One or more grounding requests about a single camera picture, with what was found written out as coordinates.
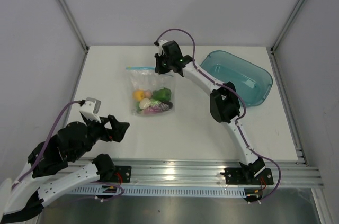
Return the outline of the green toy lime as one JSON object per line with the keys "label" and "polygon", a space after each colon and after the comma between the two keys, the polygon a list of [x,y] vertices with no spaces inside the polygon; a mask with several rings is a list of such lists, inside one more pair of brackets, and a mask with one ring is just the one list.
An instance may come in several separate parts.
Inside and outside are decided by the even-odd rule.
{"label": "green toy lime", "polygon": [[140,108],[140,103],[139,103],[139,102],[136,102],[136,103],[135,103],[135,107],[136,107],[136,110],[137,110],[137,111],[140,111],[140,110],[141,110],[141,108]]}

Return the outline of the green toy bell pepper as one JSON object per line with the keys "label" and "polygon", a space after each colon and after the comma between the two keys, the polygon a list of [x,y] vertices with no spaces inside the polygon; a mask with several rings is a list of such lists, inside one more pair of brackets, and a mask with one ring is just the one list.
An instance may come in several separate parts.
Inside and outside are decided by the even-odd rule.
{"label": "green toy bell pepper", "polygon": [[172,98],[172,91],[169,88],[163,87],[152,92],[152,98],[160,101],[170,101]]}

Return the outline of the clear zip bag teal zipper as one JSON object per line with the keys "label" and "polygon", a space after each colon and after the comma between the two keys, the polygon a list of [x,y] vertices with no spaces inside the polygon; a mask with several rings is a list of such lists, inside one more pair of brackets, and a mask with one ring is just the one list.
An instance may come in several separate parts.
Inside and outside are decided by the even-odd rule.
{"label": "clear zip bag teal zipper", "polygon": [[127,67],[131,85],[131,111],[136,116],[154,116],[174,110],[175,78],[158,74],[154,67]]}

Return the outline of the pink toy egg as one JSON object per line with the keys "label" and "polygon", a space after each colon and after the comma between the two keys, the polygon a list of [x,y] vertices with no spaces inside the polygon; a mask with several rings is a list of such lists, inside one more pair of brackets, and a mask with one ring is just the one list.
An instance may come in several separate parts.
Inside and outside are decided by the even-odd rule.
{"label": "pink toy egg", "polygon": [[151,98],[152,97],[152,91],[144,91],[144,95],[146,98]]}

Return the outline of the yellow toy lemon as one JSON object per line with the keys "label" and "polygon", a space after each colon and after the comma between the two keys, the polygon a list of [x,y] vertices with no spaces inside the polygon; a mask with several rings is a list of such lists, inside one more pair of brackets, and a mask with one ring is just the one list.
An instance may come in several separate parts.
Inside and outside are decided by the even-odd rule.
{"label": "yellow toy lemon", "polygon": [[135,90],[132,95],[135,101],[140,102],[145,98],[145,91],[138,89]]}

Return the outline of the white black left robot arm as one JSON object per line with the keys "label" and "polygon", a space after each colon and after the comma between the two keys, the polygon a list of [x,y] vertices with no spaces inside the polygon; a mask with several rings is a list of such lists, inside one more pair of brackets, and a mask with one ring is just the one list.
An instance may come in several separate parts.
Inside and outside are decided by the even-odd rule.
{"label": "white black left robot arm", "polygon": [[12,185],[1,223],[25,222],[68,192],[88,183],[122,182],[118,169],[108,154],[99,154],[85,166],[52,181],[69,163],[78,161],[98,141],[121,142],[130,127],[108,115],[94,121],[72,122],[55,135],[39,143]]}

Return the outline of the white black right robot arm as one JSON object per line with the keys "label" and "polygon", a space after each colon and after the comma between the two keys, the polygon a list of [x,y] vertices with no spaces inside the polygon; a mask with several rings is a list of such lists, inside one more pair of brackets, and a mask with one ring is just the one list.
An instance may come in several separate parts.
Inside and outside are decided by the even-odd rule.
{"label": "white black right robot arm", "polygon": [[246,114],[245,104],[240,104],[239,96],[232,82],[224,83],[213,78],[195,62],[195,55],[182,55],[177,42],[157,40],[155,54],[155,72],[165,74],[174,72],[195,83],[209,95],[209,110],[213,119],[221,123],[239,153],[241,179],[245,184],[255,183],[260,179],[266,165],[261,156],[254,153],[240,119]]}

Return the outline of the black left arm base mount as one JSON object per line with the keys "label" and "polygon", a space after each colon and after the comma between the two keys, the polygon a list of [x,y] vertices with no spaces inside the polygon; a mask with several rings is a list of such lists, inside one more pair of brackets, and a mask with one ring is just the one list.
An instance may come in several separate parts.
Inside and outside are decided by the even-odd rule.
{"label": "black left arm base mount", "polygon": [[108,183],[129,183],[132,174],[132,167],[127,165],[116,165],[108,154],[99,154],[90,161],[96,168],[98,182]]}

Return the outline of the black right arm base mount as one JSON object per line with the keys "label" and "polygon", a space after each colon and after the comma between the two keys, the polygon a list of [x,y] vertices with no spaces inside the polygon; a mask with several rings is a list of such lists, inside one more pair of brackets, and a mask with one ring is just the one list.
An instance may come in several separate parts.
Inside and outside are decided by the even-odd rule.
{"label": "black right arm base mount", "polygon": [[273,185],[273,175],[269,168],[262,170],[257,176],[241,167],[227,167],[220,175],[225,178],[228,185]]}

